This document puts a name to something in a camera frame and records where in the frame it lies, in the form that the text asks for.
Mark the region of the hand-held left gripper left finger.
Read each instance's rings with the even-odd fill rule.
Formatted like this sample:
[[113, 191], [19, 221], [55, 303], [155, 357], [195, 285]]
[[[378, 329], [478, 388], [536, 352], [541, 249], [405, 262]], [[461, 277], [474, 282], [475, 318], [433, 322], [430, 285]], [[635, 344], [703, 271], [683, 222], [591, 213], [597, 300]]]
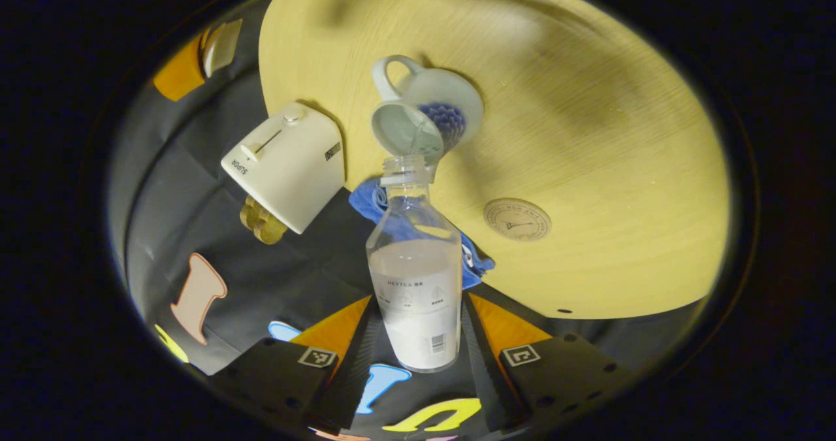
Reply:
[[219, 397], [280, 432], [340, 432], [355, 417], [379, 333], [372, 296], [290, 342], [254, 343], [209, 377]]

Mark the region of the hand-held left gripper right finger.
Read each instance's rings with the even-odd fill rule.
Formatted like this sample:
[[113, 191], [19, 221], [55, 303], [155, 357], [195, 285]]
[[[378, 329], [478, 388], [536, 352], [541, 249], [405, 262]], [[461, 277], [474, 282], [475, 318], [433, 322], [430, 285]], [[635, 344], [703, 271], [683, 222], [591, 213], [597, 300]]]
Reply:
[[581, 336], [551, 336], [472, 293], [462, 299], [462, 334], [490, 431], [561, 429], [635, 381]]

